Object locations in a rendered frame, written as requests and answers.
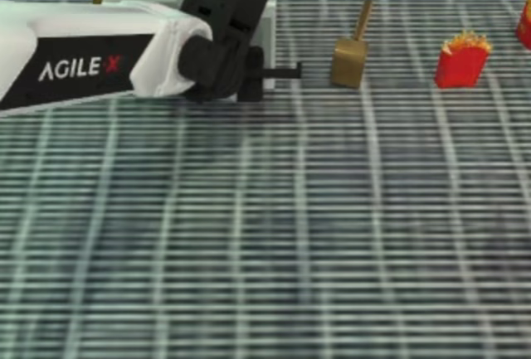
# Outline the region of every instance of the brush head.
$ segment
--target brush head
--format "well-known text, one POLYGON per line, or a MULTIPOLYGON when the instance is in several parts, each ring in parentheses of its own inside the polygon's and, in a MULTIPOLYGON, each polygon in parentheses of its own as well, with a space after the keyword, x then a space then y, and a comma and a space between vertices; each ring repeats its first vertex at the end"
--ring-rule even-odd
POLYGON ((330 77, 332 83, 354 89, 359 88, 367 53, 368 44, 365 41, 355 41, 351 38, 337 40, 330 77))

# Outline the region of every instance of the toy french fries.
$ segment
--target toy french fries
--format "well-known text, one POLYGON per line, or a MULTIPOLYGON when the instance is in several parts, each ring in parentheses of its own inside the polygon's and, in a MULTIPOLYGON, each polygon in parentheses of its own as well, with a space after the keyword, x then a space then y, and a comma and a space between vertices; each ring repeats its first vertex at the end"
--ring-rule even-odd
POLYGON ((445 41, 439 56, 435 82, 439 88, 473 87, 480 78, 492 45, 485 36, 463 32, 445 41))
POLYGON ((531 50, 531 0, 526 0, 520 22, 516 28, 516 37, 531 50))

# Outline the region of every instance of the black mount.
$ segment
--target black mount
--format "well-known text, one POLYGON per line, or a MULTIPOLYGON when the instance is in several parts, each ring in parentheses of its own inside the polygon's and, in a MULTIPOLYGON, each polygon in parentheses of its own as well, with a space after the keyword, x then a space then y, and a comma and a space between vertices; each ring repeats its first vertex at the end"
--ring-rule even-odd
POLYGON ((300 79, 296 69, 264 69, 264 51, 251 46, 267 0, 183 0, 181 10, 207 22, 212 41, 195 36, 182 48, 181 75, 196 84, 184 95, 194 102, 225 99, 259 102, 264 79, 300 79))

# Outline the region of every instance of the wooden handle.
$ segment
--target wooden handle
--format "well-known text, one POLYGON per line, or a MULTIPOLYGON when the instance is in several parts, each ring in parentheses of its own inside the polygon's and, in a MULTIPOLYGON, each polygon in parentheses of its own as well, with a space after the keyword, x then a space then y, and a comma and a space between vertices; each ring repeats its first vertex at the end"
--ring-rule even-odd
POLYGON ((359 41, 363 38, 365 29, 367 28, 368 19, 371 17, 371 11, 373 9, 373 0, 365 0, 363 2, 362 11, 359 14, 358 25, 356 25, 356 31, 354 32, 354 40, 359 41))

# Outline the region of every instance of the table surface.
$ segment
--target table surface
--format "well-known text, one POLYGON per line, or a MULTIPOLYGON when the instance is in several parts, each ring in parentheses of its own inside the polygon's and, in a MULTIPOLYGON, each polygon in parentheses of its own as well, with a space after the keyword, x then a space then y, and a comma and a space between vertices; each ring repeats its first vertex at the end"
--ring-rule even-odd
POLYGON ((531 357, 520 2, 281 2, 262 104, 132 97, 0 120, 6 358, 531 357), (494 51, 437 90, 462 28, 494 51))

